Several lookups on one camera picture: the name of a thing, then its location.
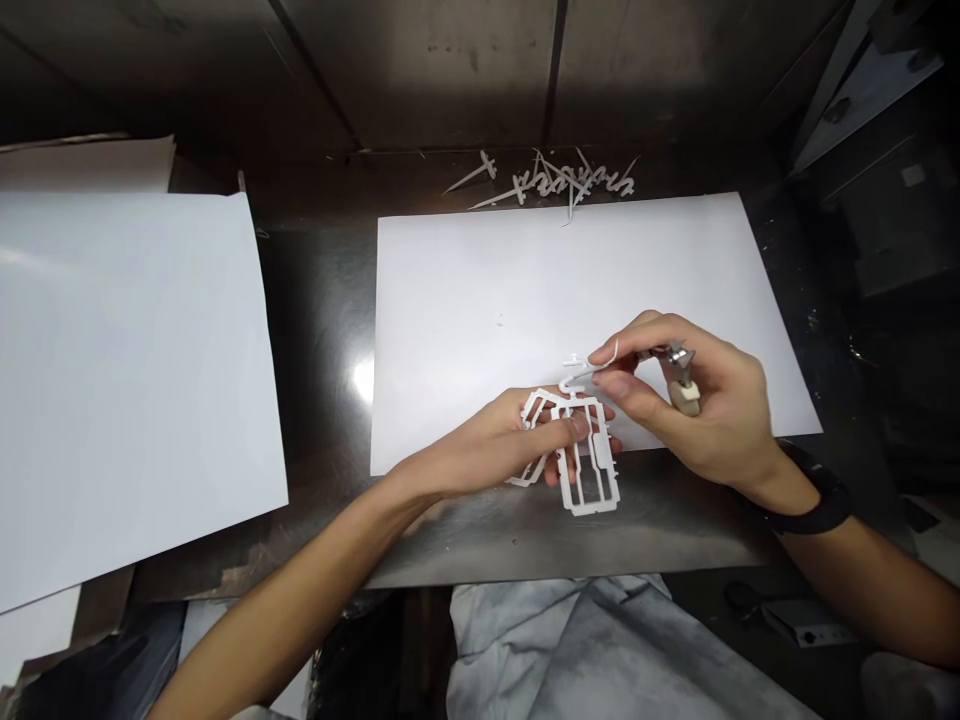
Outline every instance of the white plastic model kit part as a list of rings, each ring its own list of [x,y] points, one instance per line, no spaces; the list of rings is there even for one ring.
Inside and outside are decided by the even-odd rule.
[[[520,413],[520,421],[523,423],[524,430],[532,430],[537,426],[537,418],[540,417],[540,413],[543,412],[544,406],[548,402],[563,403],[565,398],[560,397],[559,395],[554,395],[551,392],[547,392],[543,388],[537,388],[529,397],[527,397],[527,402],[523,406],[523,411]],[[540,475],[543,473],[543,468],[547,464],[547,455],[542,455],[536,463],[528,464],[523,472],[520,473],[520,477],[508,478],[507,482],[516,485],[518,487],[530,487],[537,480],[540,479]]]
[[[550,415],[554,420],[559,420],[561,417],[567,418],[573,415],[573,411],[577,408],[583,408],[587,415],[590,427],[586,439],[587,457],[590,458],[590,465],[593,468],[600,499],[587,500],[584,497],[580,453],[576,450],[573,453],[576,475],[571,483],[570,470],[567,466],[567,448],[560,448],[557,452],[557,467],[560,472],[559,484],[560,492],[563,495],[563,507],[576,517],[616,510],[617,503],[620,502],[620,487],[617,485],[617,471],[614,469],[616,463],[613,460],[613,452],[610,450],[610,434],[607,431],[607,423],[603,417],[603,406],[600,401],[594,397],[572,398],[565,407],[554,407],[550,411]],[[606,480],[610,491],[609,497],[603,489],[604,480]],[[576,497],[573,494],[572,487],[577,489]]]
[[[567,448],[561,448],[557,451],[557,467],[560,474],[560,492],[563,496],[563,506],[576,516],[616,510],[617,503],[620,502],[620,487],[617,485],[617,471],[614,469],[616,463],[613,460],[613,451],[610,447],[610,432],[603,414],[603,405],[596,398],[579,397],[578,393],[582,393],[586,388],[582,385],[571,386],[570,383],[584,375],[609,367],[616,360],[619,351],[620,341],[618,340],[614,346],[613,355],[603,365],[591,365],[586,360],[581,360],[573,355],[563,365],[564,367],[578,367],[580,370],[563,378],[558,386],[562,392],[569,394],[570,397],[566,398],[548,392],[543,388],[537,388],[527,397],[527,402],[520,413],[523,429],[532,430],[536,427],[537,419],[546,409],[547,403],[553,404],[553,407],[550,408],[552,420],[569,418],[573,415],[574,410],[583,410],[589,427],[585,440],[587,457],[590,458],[590,466],[596,479],[597,490],[600,495],[599,500],[587,500],[584,497],[580,453],[576,449],[573,453],[573,464],[576,472],[571,482],[570,470],[567,466]],[[536,463],[528,464],[520,473],[520,477],[509,478],[507,482],[518,487],[533,485],[543,474],[547,457],[547,455],[543,455]],[[606,483],[609,493],[604,492],[604,483]],[[571,485],[577,488],[576,497],[573,496]]]

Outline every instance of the metal wall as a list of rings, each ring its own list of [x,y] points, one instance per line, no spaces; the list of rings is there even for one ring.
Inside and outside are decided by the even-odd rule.
[[[0,140],[174,131],[311,162],[754,139],[809,98],[847,4],[0,0]]]

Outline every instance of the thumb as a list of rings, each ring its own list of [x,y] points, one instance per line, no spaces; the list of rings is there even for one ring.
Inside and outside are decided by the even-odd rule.
[[[510,432],[497,438],[493,452],[487,457],[497,463],[503,475],[508,475],[541,455],[576,445],[587,437],[589,430],[589,423],[582,415],[551,420],[532,430]]]
[[[594,376],[594,384],[625,412],[631,420],[646,428],[665,444],[676,438],[689,420],[659,393],[632,373],[604,370]]]

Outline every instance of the white paper sheet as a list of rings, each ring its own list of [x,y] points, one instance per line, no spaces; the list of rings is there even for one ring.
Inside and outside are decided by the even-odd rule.
[[[760,358],[777,435],[821,432],[738,194],[589,205],[566,222],[566,208],[381,218],[371,475],[507,387],[556,383],[561,361],[647,308]],[[657,363],[638,376],[667,397]],[[661,446],[622,417],[611,427],[627,450]]]
[[[287,502],[245,195],[0,194],[0,337],[0,611]]]
[[[157,140],[111,140],[0,153],[0,191],[165,193],[176,145]]]
[[[167,192],[173,136],[29,148],[0,154],[0,190]],[[80,586],[0,613],[0,685],[12,686],[25,660],[70,646]]]
[[[80,588],[70,588],[0,615],[0,686],[17,684],[25,659],[70,646],[79,599]]]

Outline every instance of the smartwatch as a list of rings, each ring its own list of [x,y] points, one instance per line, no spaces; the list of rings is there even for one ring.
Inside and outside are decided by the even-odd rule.
[[[817,462],[810,453],[789,440],[777,439],[780,449],[800,469],[820,493],[820,502],[803,515],[780,515],[767,510],[737,493],[740,501],[760,515],[777,535],[820,535],[841,525],[853,514],[850,491],[830,470]]]

